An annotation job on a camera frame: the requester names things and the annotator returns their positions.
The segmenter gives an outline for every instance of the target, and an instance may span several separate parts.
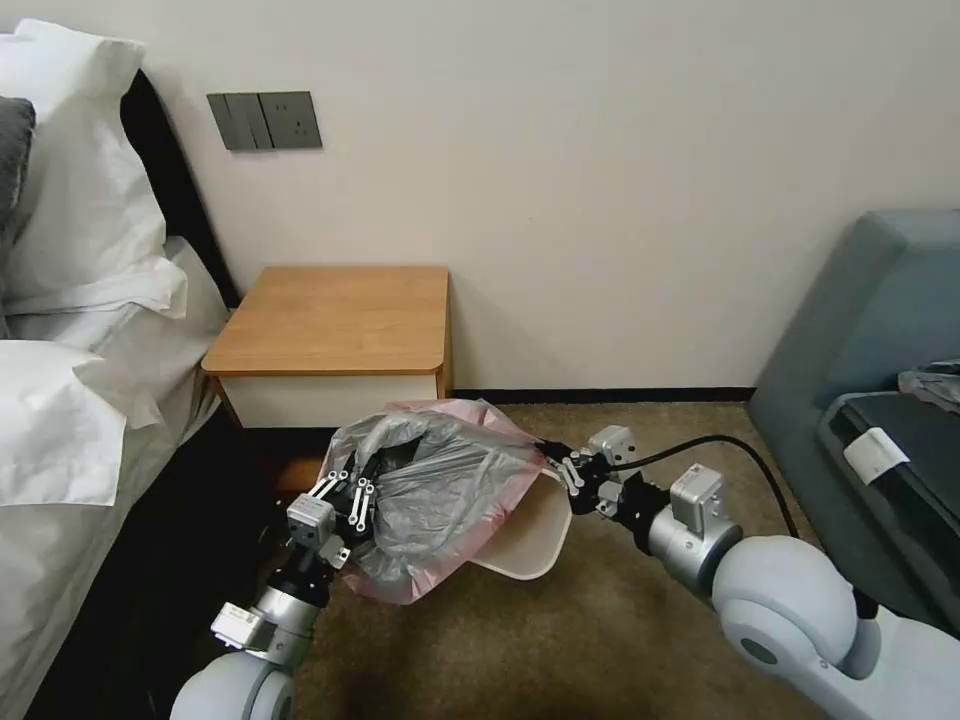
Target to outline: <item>white pillow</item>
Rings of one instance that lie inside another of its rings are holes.
[[[83,309],[87,291],[103,304],[105,292],[128,289],[118,274],[167,263],[163,215],[120,122],[142,57],[139,43],[38,20],[0,35],[0,95],[25,97],[37,111],[19,209],[28,218],[2,270],[8,315]],[[146,292],[171,307],[184,282],[168,268]]]

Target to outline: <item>wooden nightstand top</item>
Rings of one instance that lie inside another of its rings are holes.
[[[211,375],[418,375],[443,364],[444,267],[270,267],[203,359]]]

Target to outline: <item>light switch panel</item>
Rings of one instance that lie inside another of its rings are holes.
[[[273,142],[256,93],[207,95],[227,150],[272,150]]]
[[[256,93],[229,93],[224,96],[241,150],[270,150],[273,143]]]
[[[310,93],[260,93],[260,106],[273,141],[280,149],[322,148]]]

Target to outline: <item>brown carpet floor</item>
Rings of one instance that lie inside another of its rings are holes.
[[[715,432],[762,447],[735,403],[503,409],[522,428],[574,446],[620,424],[633,428],[641,452]],[[697,448],[647,477],[667,487],[694,461],[727,478],[747,534],[785,532],[762,475],[736,448]],[[408,607],[337,584],[297,693],[301,720],[822,717],[741,660],[711,610],[623,528],[593,516],[574,519],[556,566],[539,580],[467,564]]]

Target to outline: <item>bed frame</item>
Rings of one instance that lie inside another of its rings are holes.
[[[226,304],[239,295],[164,108],[137,74],[121,105],[168,236],[197,251]],[[226,599],[253,597],[269,523],[269,475],[221,408],[133,507],[28,718],[168,718],[183,682],[215,652]],[[210,474],[206,468],[217,468]]]

